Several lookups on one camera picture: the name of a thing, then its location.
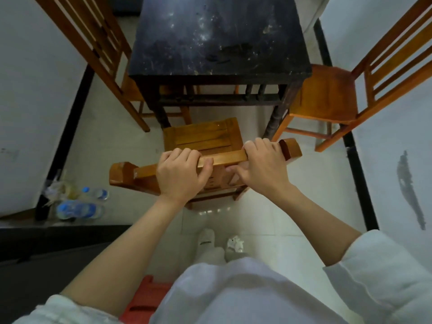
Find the white shirt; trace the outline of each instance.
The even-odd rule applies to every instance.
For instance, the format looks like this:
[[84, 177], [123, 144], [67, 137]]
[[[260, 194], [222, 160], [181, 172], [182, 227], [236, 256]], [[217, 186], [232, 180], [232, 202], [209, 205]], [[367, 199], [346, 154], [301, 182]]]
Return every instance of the white shirt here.
[[[367, 324], [432, 323], [432, 274], [380, 231], [369, 231], [342, 261], [325, 267], [333, 287]], [[150, 323], [345, 323], [287, 278], [253, 258], [199, 263], [173, 284]], [[16, 324], [120, 323], [54, 295]]]

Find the table leg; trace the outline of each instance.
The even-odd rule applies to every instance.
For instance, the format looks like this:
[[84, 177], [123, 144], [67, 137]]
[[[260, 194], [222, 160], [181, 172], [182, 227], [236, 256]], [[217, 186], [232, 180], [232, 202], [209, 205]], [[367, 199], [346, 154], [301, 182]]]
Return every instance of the table leg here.
[[161, 128], [171, 127], [165, 109], [159, 103], [159, 99], [161, 97], [159, 93], [159, 85], [137, 85], [141, 95], [147, 103], [148, 108], [154, 112], [158, 123], [161, 125]]
[[294, 101], [295, 96], [302, 85], [303, 81], [294, 81], [286, 86], [279, 85], [279, 92], [282, 92], [281, 94], [283, 94], [281, 97], [282, 104], [273, 108], [270, 120], [263, 134], [263, 139], [268, 138], [271, 140], [273, 138], [274, 133], [276, 133], [282, 119], [284, 118], [285, 111], [291, 106], [291, 103]]

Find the red plastic stool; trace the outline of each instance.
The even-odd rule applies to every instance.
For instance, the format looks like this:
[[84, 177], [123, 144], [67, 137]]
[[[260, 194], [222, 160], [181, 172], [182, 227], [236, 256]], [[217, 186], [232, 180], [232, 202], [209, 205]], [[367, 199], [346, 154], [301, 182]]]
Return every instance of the red plastic stool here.
[[153, 283], [153, 275], [145, 276], [119, 320], [125, 324], [147, 324], [171, 287], [170, 283]]

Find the table top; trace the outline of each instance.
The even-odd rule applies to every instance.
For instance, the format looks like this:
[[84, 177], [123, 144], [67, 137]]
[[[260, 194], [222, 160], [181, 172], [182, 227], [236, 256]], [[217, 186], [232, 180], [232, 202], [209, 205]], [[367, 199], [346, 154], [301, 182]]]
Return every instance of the table top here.
[[310, 73], [294, 0], [143, 2], [131, 76]]

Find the hand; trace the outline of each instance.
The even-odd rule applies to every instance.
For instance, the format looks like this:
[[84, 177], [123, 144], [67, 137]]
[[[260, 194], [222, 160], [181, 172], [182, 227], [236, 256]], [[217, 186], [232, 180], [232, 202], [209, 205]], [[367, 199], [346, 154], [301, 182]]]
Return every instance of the hand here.
[[274, 201], [294, 187], [288, 180], [286, 162], [278, 142], [256, 138], [243, 146], [249, 158], [249, 168], [239, 165], [227, 167], [254, 191]]
[[156, 171], [162, 198], [184, 206], [204, 188], [213, 172], [213, 158], [207, 159], [198, 175], [200, 157], [199, 151], [189, 148], [162, 153]]

